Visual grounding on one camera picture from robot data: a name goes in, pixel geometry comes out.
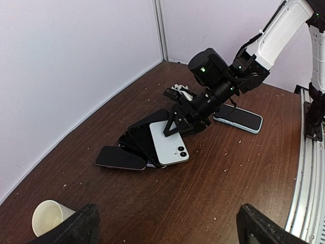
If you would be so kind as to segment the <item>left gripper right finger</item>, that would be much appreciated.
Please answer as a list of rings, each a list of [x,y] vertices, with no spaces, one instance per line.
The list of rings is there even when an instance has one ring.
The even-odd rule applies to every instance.
[[[239,243],[306,243],[286,232],[249,203],[241,205],[236,223]]]

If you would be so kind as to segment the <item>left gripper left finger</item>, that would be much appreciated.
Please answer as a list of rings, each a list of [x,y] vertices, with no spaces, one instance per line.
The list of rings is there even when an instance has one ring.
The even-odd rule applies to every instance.
[[[96,204],[87,204],[54,229],[30,243],[99,243],[100,213]]]

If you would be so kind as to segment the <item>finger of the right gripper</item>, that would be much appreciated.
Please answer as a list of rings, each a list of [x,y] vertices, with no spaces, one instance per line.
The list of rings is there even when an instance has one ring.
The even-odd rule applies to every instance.
[[[168,122],[164,128],[164,135],[169,137],[180,133],[188,128],[188,122],[185,119],[185,112],[179,104],[172,106]]]
[[[192,135],[192,134],[197,134],[200,133],[208,128],[209,124],[194,124],[194,125],[189,125],[189,124],[182,124],[181,125],[181,134],[182,135]]]

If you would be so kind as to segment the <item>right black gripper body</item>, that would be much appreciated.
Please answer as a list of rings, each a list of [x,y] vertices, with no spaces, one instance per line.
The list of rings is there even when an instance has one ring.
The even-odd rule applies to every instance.
[[[179,104],[183,111],[185,112],[185,119],[189,125],[194,125],[198,123],[211,125],[211,120],[207,117],[203,117],[199,112],[191,105],[189,101],[181,98],[175,104]]]

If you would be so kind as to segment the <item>white phone dual camera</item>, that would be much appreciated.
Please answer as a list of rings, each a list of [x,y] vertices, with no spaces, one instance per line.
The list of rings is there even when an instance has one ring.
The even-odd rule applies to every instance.
[[[179,133],[169,137],[164,135],[167,120],[151,123],[149,129],[152,135],[155,151],[162,166],[178,164],[189,160],[190,155]]]

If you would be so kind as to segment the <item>black phone case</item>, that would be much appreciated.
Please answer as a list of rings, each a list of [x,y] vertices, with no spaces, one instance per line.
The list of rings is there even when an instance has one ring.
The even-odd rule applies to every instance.
[[[165,168],[158,160],[149,124],[131,128],[118,139],[118,142],[121,146],[143,155],[155,168]]]

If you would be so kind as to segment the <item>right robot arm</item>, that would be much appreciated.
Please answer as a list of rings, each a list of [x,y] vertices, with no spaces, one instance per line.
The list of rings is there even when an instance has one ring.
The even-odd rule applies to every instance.
[[[305,136],[322,141],[324,120],[324,1],[283,1],[264,29],[245,43],[231,65],[212,48],[194,56],[188,69],[204,91],[196,95],[175,85],[165,91],[174,101],[164,135],[187,136],[205,130],[209,116],[232,96],[257,88],[270,73],[277,57],[303,25],[312,41],[313,71],[309,83],[312,103],[304,112]]]

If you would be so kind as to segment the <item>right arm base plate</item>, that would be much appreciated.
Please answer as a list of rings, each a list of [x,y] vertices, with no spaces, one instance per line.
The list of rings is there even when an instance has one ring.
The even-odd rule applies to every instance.
[[[324,112],[313,101],[304,102],[304,129],[305,137],[314,141],[323,141],[322,120]]]

